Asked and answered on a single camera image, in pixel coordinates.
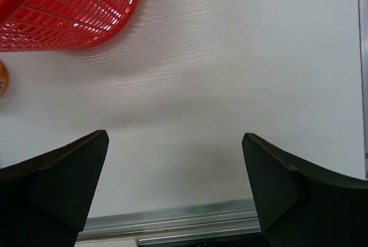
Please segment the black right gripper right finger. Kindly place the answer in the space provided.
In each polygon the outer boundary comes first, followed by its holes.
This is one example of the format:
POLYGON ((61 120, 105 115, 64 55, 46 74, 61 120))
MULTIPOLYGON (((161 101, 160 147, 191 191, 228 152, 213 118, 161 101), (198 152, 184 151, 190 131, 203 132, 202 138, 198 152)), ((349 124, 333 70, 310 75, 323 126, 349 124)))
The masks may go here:
POLYGON ((253 133, 244 135, 242 148, 270 246, 367 246, 367 181, 318 166, 253 133))

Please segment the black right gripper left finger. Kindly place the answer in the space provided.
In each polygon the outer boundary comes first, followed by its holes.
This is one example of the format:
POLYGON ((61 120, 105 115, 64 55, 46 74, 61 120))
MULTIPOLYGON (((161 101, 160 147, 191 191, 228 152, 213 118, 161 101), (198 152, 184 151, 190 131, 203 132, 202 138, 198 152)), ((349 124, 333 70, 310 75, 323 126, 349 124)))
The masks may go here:
POLYGON ((74 246, 109 146, 97 130, 1 169, 1 246, 74 246))

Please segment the orange soda bottle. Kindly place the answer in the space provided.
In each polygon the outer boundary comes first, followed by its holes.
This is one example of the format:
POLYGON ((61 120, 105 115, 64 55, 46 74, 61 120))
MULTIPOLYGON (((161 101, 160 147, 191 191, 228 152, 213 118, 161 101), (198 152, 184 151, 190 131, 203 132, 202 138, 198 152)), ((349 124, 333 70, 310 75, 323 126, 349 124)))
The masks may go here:
POLYGON ((0 61, 0 96, 3 96, 7 91, 10 83, 10 75, 7 66, 0 61))

